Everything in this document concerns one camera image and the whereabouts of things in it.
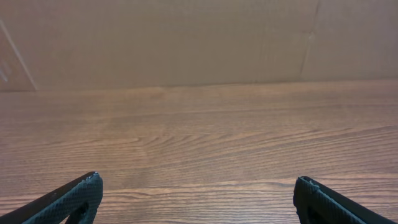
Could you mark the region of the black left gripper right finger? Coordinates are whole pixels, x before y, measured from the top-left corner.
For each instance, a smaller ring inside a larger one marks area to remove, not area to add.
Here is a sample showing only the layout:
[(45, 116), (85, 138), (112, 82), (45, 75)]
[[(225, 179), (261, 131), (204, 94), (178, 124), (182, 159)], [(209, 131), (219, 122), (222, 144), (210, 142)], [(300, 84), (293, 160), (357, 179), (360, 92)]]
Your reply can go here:
[(301, 224), (396, 224), (307, 177), (298, 177), (293, 204)]

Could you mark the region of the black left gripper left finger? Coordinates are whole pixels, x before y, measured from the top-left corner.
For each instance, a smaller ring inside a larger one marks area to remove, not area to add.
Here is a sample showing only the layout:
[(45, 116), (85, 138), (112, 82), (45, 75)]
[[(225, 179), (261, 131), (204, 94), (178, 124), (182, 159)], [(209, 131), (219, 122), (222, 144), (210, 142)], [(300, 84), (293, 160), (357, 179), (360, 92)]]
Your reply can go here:
[(92, 224), (103, 198), (103, 180), (89, 172), (1, 216), (2, 224)]

